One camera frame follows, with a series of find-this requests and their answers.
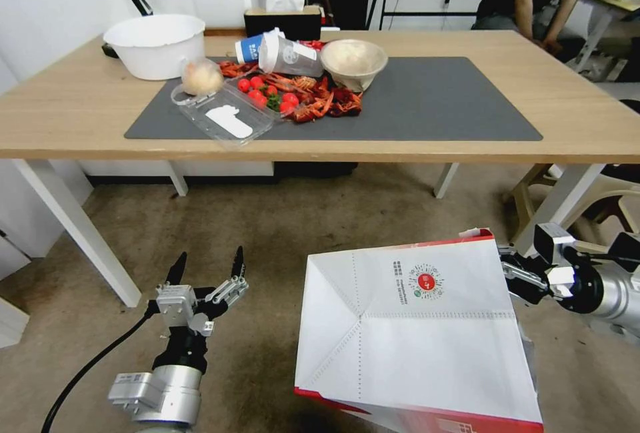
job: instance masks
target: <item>gray table mat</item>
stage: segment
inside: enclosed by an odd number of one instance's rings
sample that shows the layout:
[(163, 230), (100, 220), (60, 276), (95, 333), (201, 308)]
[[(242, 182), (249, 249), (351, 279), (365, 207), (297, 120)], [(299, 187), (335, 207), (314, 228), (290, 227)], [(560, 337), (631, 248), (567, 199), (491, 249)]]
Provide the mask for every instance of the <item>gray table mat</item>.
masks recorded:
[[(160, 89), (125, 133), (130, 139), (210, 139)], [(465, 57), (389, 58), (356, 117), (277, 123), (259, 139), (538, 141), (542, 135)]]

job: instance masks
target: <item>plastic cup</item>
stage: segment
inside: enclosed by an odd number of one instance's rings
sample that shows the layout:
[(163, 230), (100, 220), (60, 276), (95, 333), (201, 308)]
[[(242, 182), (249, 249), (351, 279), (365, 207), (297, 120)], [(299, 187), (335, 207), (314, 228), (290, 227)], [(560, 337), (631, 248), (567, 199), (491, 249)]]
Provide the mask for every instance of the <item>plastic cup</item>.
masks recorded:
[(265, 73), (319, 77), (324, 71), (315, 49), (273, 33), (263, 35), (258, 64)]
[[(285, 34), (281, 32), (279, 28), (275, 28), (274, 30), (264, 34), (271, 34), (274, 32), (279, 36), (285, 36)], [(244, 64), (258, 60), (260, 43), (262, 43), (264, 34), (251, 36), (249, 38), (241, 39), (240, 41), (235, 42), (235, 56), (236, 58), (238, 58), (238, 63)]]

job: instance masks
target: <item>blue cup label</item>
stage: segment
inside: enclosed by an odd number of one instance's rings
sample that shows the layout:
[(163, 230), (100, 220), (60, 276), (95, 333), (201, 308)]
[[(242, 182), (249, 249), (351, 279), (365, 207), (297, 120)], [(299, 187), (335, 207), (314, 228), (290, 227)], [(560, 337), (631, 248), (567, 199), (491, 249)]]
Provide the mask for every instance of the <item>blue cup label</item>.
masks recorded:
[(240, 52), (242, 57), (239, 57), (239, 61), (249, 63), (251, 61), (258, 60), (258, 50), (260, 43), (262, 42), (262, 35), (252, 36), (250, 38), (240, 40)]

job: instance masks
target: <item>person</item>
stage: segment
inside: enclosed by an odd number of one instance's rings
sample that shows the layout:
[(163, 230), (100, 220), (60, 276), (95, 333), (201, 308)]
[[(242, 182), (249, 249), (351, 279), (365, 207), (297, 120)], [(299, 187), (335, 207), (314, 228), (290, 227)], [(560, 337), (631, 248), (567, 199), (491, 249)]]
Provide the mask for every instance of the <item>person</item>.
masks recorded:
[(577, 0), (560, 0), (553, 18), (554, 0), (482, 0), (472, 29), (512, 29), (544, 48), (560, 61), (577, 56), (584, 38), (565, 29)]

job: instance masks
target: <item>person's hand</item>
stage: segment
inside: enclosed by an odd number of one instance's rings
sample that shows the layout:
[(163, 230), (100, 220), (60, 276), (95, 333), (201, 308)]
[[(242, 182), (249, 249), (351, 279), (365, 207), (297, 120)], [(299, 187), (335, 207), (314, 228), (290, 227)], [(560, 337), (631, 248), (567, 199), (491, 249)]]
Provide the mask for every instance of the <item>person's hand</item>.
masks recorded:
[(563, 50), (563, 47), (555, 39), (546, 38), (542, 42), (542, 47), (552, 56), (558, 56)]

